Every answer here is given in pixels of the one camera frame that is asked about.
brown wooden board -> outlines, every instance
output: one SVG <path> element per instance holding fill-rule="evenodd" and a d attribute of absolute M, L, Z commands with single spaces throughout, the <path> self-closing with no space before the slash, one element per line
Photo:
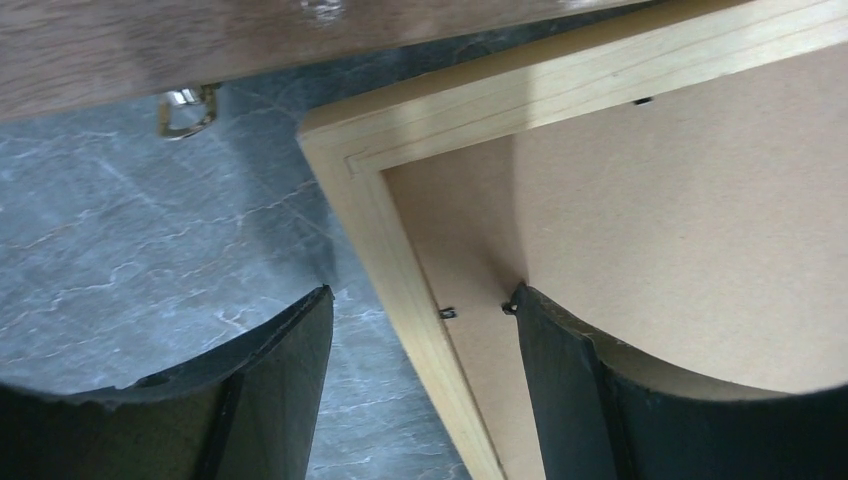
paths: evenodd
<path fill-rule="evenodd" d="M 637 1 L 5 1 L 0 120 Z"/>
<path fill-rule="evenodd" d="M 848 46 L 385 171 L 509 478 L 544 478 L 520 280 L 681 367 L 848 381 Z"/>

light wood frame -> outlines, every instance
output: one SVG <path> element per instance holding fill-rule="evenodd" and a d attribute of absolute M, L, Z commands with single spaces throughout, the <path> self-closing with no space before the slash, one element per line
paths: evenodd
<path fill-rule="evenodd" d="M 505 476 L 382 171 L 846 41 L 846 0 L 671 1 L 307 115 L 303 151 L 473 478 Z"/>

metal hook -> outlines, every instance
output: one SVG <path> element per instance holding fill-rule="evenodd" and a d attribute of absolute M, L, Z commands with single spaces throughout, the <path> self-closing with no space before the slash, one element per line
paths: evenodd
<path fill-rule="evenodd" d="M 163 93 L 159 97 L 159 125 L 156 130 L 159 136 L 167 140 L 182 140 L 208 127 L 218 116 L 215 90 L 220 86 L 220 83 L 213 83 L 200 88 L 187 87 Z M 206 113 L 200 121 L 184 128 L 171 126 L 171 109 L 197 105 L 206 108 Z"/>

d-ring hanger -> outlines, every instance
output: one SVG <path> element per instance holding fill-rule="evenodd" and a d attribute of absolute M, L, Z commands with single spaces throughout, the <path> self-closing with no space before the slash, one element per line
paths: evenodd
<path fill-rule="evenodd" d="M 186 87 L 180 90 L 165 92 L 159 97 L 159 126 L 157 133 L 167 140 L 182 140 L 208 127 L 218 115 L 218 102 L 215 90 L 220 83 L 203 85 L 200 88 Z M 206 113 L 197 123 L 189 127 L 173 128 L 171 126 L 171 109 L 186 106 L 203 105 Z"/>

marble surface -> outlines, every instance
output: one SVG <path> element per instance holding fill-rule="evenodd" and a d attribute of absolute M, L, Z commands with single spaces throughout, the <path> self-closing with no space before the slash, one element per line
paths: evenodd
<path fill-rule="evenodd" d="M 233 81 L 220 120 L 179 142 L 154 135 L 154 98 L 0 125 L 0 380 L 127 386 L 326 283 L 336 327 L 310 478 L 467 478 L 300 153 L 298 122 L 622 11 Z"/>

